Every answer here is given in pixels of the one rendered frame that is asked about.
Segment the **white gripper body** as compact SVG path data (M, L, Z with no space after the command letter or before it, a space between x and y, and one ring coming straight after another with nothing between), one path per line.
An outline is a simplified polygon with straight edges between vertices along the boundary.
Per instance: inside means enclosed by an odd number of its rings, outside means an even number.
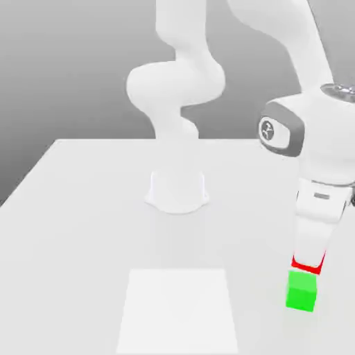
M353 188L350 185L330 185L300 178L295 213L336 224L350 204L352 195Z

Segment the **small green cube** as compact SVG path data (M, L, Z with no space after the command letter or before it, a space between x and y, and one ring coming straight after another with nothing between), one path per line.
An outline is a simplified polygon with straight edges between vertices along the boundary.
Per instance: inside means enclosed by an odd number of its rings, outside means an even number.
M313 312L317 298L317 277L314 274L290 270L286 287L286 306Z

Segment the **small red cube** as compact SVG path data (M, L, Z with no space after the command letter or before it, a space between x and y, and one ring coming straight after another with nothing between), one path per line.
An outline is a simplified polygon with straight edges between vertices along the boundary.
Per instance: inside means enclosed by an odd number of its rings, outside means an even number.
M299 263L298 261L296 261L295 256L293 256L292 261L291 261L291 266L293 268L297 268L299 270L309 272L314 275L320 275L325 255L326 254L323 254L322 260L318 266L309 266L306 264Z

